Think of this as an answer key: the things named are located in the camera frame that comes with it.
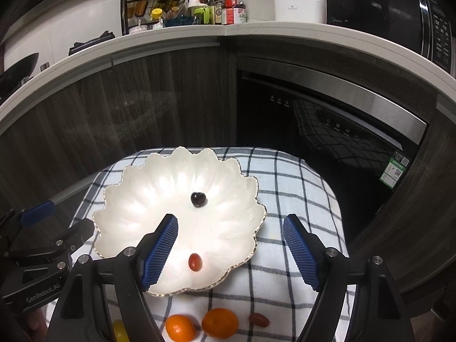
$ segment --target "bowl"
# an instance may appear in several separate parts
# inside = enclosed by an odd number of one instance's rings
[[[193,205],[193,192],[206,195],[203,207]],[[105,206],[93,215],[100,232],[94,249],[101,257],[114,257],[171,213],[179,233],[149,293],[208,290],[254,255],[266,217],[257,194],[257,179],[244,177],[235,158],[221,161],[211,149],[192,154],[183,147],[167,157],[152,153],[141,167],[126,167],[119,184],[106,187]],[[202,259],[199,271],[189,268],[192,253]]]

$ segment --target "black microwave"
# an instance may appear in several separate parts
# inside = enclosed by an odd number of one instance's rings
[[[327,24],[407,47],[451,73],[451,27],[432,0],[327,0]]]

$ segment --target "metal screw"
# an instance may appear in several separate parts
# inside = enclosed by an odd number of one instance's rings
[[[329,257],[336,257],[338,254],[338,250],[335,248],[332,248],[332,247],[328,247],[328,248],[326,248],[326,254]]]
[[[85,264],[88,261],[89,258],[90,258],[89,255],[81,255],[78,258],[78,262],[80,264]]]
[[[372,262],[377,265],[381,265],[383,263],[383,258],[380,256],[372,256]]]
[[[136,253],[135,247],[127,247],[124,249],[124,255],[127,257],[133,256]]]

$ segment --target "gold bottle cap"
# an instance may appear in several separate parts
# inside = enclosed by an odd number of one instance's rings
[[[159,17],[161,17],[163,14],[163,10],[162,9],[153,9],[152,10],[152,19],[158,19]]]

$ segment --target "microwave control panel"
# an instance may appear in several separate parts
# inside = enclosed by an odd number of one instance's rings
[[[432,16],[432,62],[451,73],[451,27],[442,10],[431,0],[430,10]]]

